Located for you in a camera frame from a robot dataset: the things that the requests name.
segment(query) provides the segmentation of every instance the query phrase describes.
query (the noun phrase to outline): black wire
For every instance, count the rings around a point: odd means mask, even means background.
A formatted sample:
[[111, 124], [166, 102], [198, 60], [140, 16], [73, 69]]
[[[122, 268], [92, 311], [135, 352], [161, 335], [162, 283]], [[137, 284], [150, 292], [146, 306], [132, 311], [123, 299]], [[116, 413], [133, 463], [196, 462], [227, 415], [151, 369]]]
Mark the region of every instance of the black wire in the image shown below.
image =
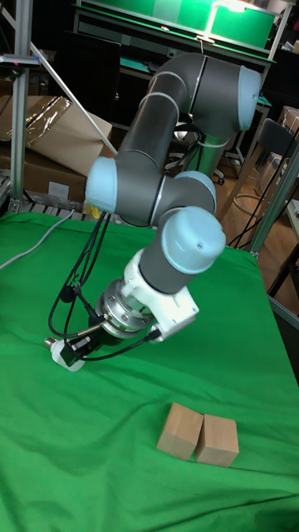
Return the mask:
[[[205, 139], [206, 139], [206, 135], [201, 133], [200, 142], [204, 143]], [[203, 145], [199, 144], [199, 158], [198, 158], [198, 162], [196, 164], [196, 170], [197, 171], [199, 171], [199, 164], [200, 164], [200, 160], [201, 160], [202, 154], [203, 154]]]
[[160, 330], [155, 329], [154, 331], [149, 332], [149, 334], [147, 334], [144, 338], [142, 338], [138, 342], [131, 343], [129, 346], [124, 347], [123, 349], [120, 349], [119, 351], [115, 351], [111, 353], [110, 355], [103, 355], [102, 357], [92, 357], [92, 358], [83, 357], [83, 356], [79, 357], [76, 354], [75, 356], [79, 360], [84, 360], [85, 362], [98, 362], [99, 360], [105, 360], [106, 358], [113, 358], [113, 357], [118, 357], [119, 355], [123, 355], [125, 352], [131, 351], [131, 349], [135, 349], [136, 347], [139, 347], [142, 344], [149, 342], [150, 340], [155, 340], [160, 335], [161, 335]]
[[27, 193], [25, 189], [23, 189], [23, 194], [25, 198], [27, 198], [27, 200], [30, 201], [30, 203], [34, 203], [33, 199], [30, 197], [30, 195]]
[[71, 302], [71, 306], [70, 306], [69, 312], [67, 314], [66, 323], [65, 323], [65, 326], [64, 326], [64, 330], [63, 330], [63, 340], [64, 340], [65, 347], [67, 346], [67, 338], [68, 338], [67, 329], [68, 329], [69, 322], [70, 322], [70, 319], [71, 319], [72, 311], [74, 310], [74, 307], [75, 307], [76, 297], [77, 296], [75, 294], [74, 300]]
[[[277, 220], [282, 216], [283, 212], [286, 210], [287, 206], [291, 203], [292, 198], [293, 198], [293, 196], [295, 195], [295, 193], [297, 192], [298, 189], [299, 189], [299, 183], [297, 183], [296, 188], [295, 188], [294, 191], [292, 192], [292, 196], [288, 199], [288, 201], [286, 202], [286, 204], [282, 207], [282, 210], [281, 210], [281, 212], [279, 213], [279, 215], [277, 216], [275, 222], [277, 222]], [[244, 231], [243, 231], [244, 234], [247, 233], [248, 231], [250, 231], [251, 229], [253, 229], [254, 227], [256, 227], [256, 226], [257, 226], [258, 224], [260, 224], [261, 222], [262, 222], [262, 218], [260, 218], [255, 224], [251, 225], [251, 226], [248, 227], [246, 230], [244, 230]], [[236, 238], [233, 239], [232, 242], [231, 242], [230, 244], [228, 244], [228, 245], [230, 246], [231, 244], [233, 244], [233, 242], [234, 242], [235, 240], [237, 240], [237, 238], [238, 238], [238, 236], [236, 236]], [[250, 244], [250, 242], [251, 242], [251, 240], [249, 240], [248, 242], [246, 242], [245, 244], [243, 244], [242, 246], [240, 246], [239, 249], [244, 248], [246, 245]]]
[[[245, 233], [247, 233], [248, 231], [250, 231], [251, 229], [253, 229], [254, 227], [256, 227], [256, 226], [260, 223], [261, 220], [262, 220], [262, 218], [259, 219], [255, 224], [253, 224], [253, 225], [251, 225], [250, 227], [248, 227], [247, 229], [245, 229], [245, 230], [243, 231], [243, 236], [245, 235]], [[232, 242], [230, 242], [230, 243], [228, 244], [228, 246], [231, 246], [231, 245], [234, 243], [234, 241], [238, 239], [238, 237], [239, 237], [239, 235], [236, 236], [236, 237], [232, 240]]]
[[186, 157], [188, 157], [194, 150], [196, 150], [197, 145], [198, 145], [197, 141], [195, 141], [192, 144], [190, 144], [190, 146], [187, 149], [186, 153], [184, 153], [184, 155], [179, 160], [177, 160], [177, 162], [174, 165], [174, 168], [179, 166], [179, 164], [182, 162], [182, 160], [186, 159]]
[[258, 220], [258, 222], [256, 222], [251, 228], [249, 228], [249, 225], [251, 224], [252, 219], [254, 218], [254, 215], [257, 213], [258, 207], [261, 205], [261, 203], [262, 203], [262, 201], [263, 201], [263, 199], [264, 199], [264, 197], [265, 197], [267, 191], [269, 190], [269, 187], [271, 186], [272, 182], [273, 182], [274, 179], [276, 178], [277, 173], [278, 173], [278, 172], [280, 173], [281, 168], [282, 168], [283, 165], [284, 165], [284, 161], [285, 161], [285, 159], [287, 158], [287, 154], [288, 154], [288, 152], [289, 152], [290, 149], [292, 148], [293, 144], [297, 142], [296, 137], [297, 137], [297, 133], [298, 133], [298, 131], [299, 131], [299, 127], [297, 127], [297, 130], [296, 130], [294, 136], [292, 137], [292, 140], [290, 141], [290, 144], [289, 144], [289, 146], [287, 147], [287, 149], [286, 149], [286, 151], [285, 151], [285, 154], [284, 154], [284, 156], [282, 157], [282, 159], [281, 159], [281, 161], [280, 161], [280, 163], [279, 163], [277, 169], [275, 170], [275, 172], [274, 172], [272, 178], [271, 178], [271, 179], [269, 180], [269, 182], [267, 183], [267, 186], [266, 186], [265, 190], [263, 191], [263, 193], [262, 193], [262, 195], [261, 195], [259, 201], [257, 202], [257, 206], [256, 206], [256, 208], [254, 209], [254, 211], [252, 212], [252, 215], [250, 216], [248, 222], [246, 223], [243, 232], [240, 233], [237, 237], [235, 237], [235, 238], [234, 238], [234, 239], [228, 244], [228, 246], [232, 245], [233, 242], [235, 242], [235, 240], [237, 240], [237, 243], [236, 243], [236, 245], [234, 246], [235, 249], [236, 249], [237, 246], [238, 246], [238, 243], [242, 240], [242, 238], [243, 238], [243, 236], [245, 235], [245, 233], [247, 233], [248, 230], [252, 229], [252, 228], [255, 227], [257, 224], [259, 224], [259, 222], [261, 221], [261, 220]]
[[102, 242], [103, 242], [103, 240], [104, 240], [105, 232], [106, 232], [107, 227], [108, 227], [108, 225], [109, 225], [110, 218], [111, 218], [111, 214], [108, 214], [107, 219], [106, 219], [106, 222], [105, 222], [105, 225], [104, 225], [104, 228], [103, 228], [103, 230], [102, 230], [102, 232], [101, 232], [101, 235], [100, 235], [99, 242], [98, 242], [97, 247], [96, 247], [96, 251], [95, 251], [94, 257], [93, 257], [93, 259], [92, 259], [92, 261], [91, 261], [91, 265], [90, 265], [90, 267], [88, 268], [88, 271], [87, 271], [86, 276], [85, 276], [85, 277], [82, 279], [82, 281], [81, 281], [81, 286], [83, 286], [83, 284], [86, 283], [87, 279], [88, 279], [89, 276], [91, 275], [91, 271], [92, 271], [92, 269], [93, 269], [93, 267], [94, 267], [94, 265], [95, 265], [95, 262], [96, 262], [96, 260], [97, 260], [97, 258], [98, 258], [98, 254], [99, 254], [99, 252], [100, 252], [100, 247], [101, 247]]
[[56, 297], [56, 300], [55, 302], [53, 303], [53, 306], [51, 308], [51, 311], [50, 311], [50, 314], [49, 314], [49, 318], [48, 318], [48, 327], [50, 328], [51, 332], [59, 337], [63, 337], [63, 338], [76, 338], [78, 336], [77, 332], [76, 333], [72, 333], [72, 334], [63, 334], [61, 332], [58, 332], [53, 326], [52, 326], [52, 319], [53, 319], [53, 314], [54, 312], [56, 311], [56, 307], [59, 303], [59, 301], [61, 300], [61, 291], [63, 290], [63, 288], [69, 283], [71, 277], [73, 276], [73, 274], [77, 271], [77, 269], [79, 268], [83, 258], [85, 257], [86, 255], [86, 251], [88, 251], [88, 248], [89, 248], [89, 245], [91, 244], [91, 241], [93, 240], [95, 234], [97, 234], [97, 232], [99, 231], [99, 228], [100, 228], [100, 218], [99, 220], [97, 221], [94, 229], [92, 230], [91, 232], [91, 235], [89, 236], [83, 250], [81, 251], [81, 254], [78, 258], [78, 260], [76, 261], [75, 263], [75, 266], [71, 269], [69, 275], [67, 276], [67, 279], [66, 281], [64, 282], [60, 292], [58, 293], [57, 297]]
[[[99, 225], [99, 229], [100, 229], [100, 226], [101, 226], [102, 221], [103, 221], [104, 218], [105, 218], [105, 212], [102, 212], [101, 215], [100, 215], [100, 218], [99, 218], [98, 221], [97, 221], [97, 224]], [[88, 251], [88, 253], [87, 253], [86, 261], [85, 261], [84, 267], [83, 267], [83, 269], [82, 269], [82, 273], [81, 273], [81, 276], [80, 276], [80, 285], [81, 285], [81, 286], [83, 285], [82, 279], [83, 279], [84, 274], [85, 274], [85, 272], [86, 272], [86, 268], [87, 268], [87, 265], [88, 265], [89, 260], [90, 260], [90, 257], [91, 257], [92, 249], [94, 248], [94, 245], [95, 245], [95, 243], [96, 243], [97, 233], [98, 233], [98, 232], [95, 233], [94, 238], [93, 238], [93, 240], [92, 240], [92, 242], [91, 242], [91, 247], [90, 247], [90, 249], [89, 249], [89, 251]]]
[[250, 243], [251, 243], [251, 240], [248, 240], [248, 242], [245, 242], [245, 244], [242, 244], [242, 246], [240, 246], [238, 249], [245, 248], [245, 246], [247, 246]]
[[198, 148], [195, 150], [194, 154], [192, 155], [191, 159], [189, 160], [188, 165], [190, 165], [190, 163], [193, 161], [194, 157], [196, 156], [196, 154], [199, 151], [199, 144], [198, 143], [196, 143], [196, 144], [197, 144]]
[[2, 37], [3, 37], [4, 41], [5, 41], [5, 44], [7, 45], [7, 49], [8, 49], [8, 51], [9, 51], [9, 53], [12, 54], [12, 49], [10, 48], [10, 46], [9, 46], [9, 44], [8, 44], [8, 40], [7, 40], [6, 37], [5, 37], [5, 33], [4, 33], [3, 29], [2, 29], [2, 26], [0, 26], [0, 32], [1, 32], [1, 34], [2, 34]]
[[10, 102], [11, 99], [12, 99], [12, 94], [8, 97], [8, 99], [6, 100], [4, 106], [3, 106], [2, 109], [0, 110], [0, 116], [1, 116], [1, 114], [3, 113], [3, 111], [6, 109], [8, 103]]
[[0, 7], [0, 13], [1, 16], [4, 18], [4, 15], [2, 14], [3, 9], [5, 8], [6, 0], [1, 0], [1, 7]]

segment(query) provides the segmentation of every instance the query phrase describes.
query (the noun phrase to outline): cardboard box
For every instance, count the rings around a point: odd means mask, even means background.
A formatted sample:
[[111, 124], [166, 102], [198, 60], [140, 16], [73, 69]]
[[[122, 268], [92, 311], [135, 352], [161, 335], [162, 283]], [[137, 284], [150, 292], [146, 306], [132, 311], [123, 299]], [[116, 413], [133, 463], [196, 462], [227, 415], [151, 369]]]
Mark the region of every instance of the cardboard box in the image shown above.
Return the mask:
[[[39, 77], [35, 72], [30, 72], [29, 74], [29, 85], [28, 85], [28, 95], [29, 96], [36, 96], [39, 91]], [[12, 95], [13, 90], [13, 82], [8, 78], [1, 78], [0, 79], [0, 95]]]
[[[5, 99], [0, 98], [0, 109]], [[112, 125], [95, 115], [91, 117], [109, 137]], [[12, 101], [0, 117], [0, 140], [10, 140], [11, 136]], [[92, 163], [104, 147], [96, 129], [80, 109], [58, 96], [28, 97], [25, 143], [31, 150], [84, 176], [88, 176]]]
[[[0, 168], [10, 169], [10, 143], [0, 142]], [[86, 177], [26, 148], [24, 189], [83, 203]]]

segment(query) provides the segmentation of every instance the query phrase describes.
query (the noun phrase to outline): wooden cube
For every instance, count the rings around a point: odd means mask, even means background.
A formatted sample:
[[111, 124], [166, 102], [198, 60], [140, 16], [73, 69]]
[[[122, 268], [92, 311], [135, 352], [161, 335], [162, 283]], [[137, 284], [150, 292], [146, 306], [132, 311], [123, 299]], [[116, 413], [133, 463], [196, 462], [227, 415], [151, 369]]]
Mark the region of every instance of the wooden cube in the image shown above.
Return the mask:
[[188, 460], [199, 441], [203, 416], [174, 402], [164, 424], [157, 449]]
[[238, 452], [236, 422], [224, 417], [205, 415], [196, 447], [196, 461], [212, 466], [229, 467]]

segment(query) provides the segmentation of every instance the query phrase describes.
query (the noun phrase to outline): lamp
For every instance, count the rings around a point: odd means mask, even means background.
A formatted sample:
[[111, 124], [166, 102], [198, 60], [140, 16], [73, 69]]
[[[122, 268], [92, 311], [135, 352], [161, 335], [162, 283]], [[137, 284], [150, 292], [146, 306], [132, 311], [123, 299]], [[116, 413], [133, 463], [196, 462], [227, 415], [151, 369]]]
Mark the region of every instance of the lamp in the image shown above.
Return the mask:
[[215, 20], [215, 17], [217, 15], [217, 10], [219, 7], [227, 7], [229, 11], [235, 11], [238, 13], [244, 12], [245, 9], [250, 6], [250, 4], [246, 2], [239, 2], [238, 0], [216, 0], [216, 2], [213, 2], [211, 7], [211, 13], [208, 18], [208, 24], [203, 32], [203, 35], [197, 35], [199, 39], [204, 39], [208, 42], [214, 42], [213, 39], [211, 39], [211, 31], [213, 27], [213, 23]]

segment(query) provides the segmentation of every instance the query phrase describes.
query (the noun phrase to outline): green tablecloth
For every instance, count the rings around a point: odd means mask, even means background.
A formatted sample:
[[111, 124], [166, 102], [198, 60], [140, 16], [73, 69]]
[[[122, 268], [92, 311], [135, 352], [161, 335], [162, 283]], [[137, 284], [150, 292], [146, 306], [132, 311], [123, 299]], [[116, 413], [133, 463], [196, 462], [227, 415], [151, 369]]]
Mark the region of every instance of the green tablecloth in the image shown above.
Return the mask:
[[[55, 222], [5, 216], [0, 263]], [[67, 221], [0, 271], [0, 530], [299, 530], [298, 390], [256, 260], [225, 249], [189, 285], [200, 307], [194, 324], [163, 344], [70, 373], [43, 341], [91, 228]], [[94, 303], [152, 236], [111, 225], [87, 299]], [[62, 304], [58, 327], [65, 312]], [[85, 325], [78, 307], [71, 328]], [[172, 401], [236, 420], [240, 454], [229, 469], [155, 449]]]

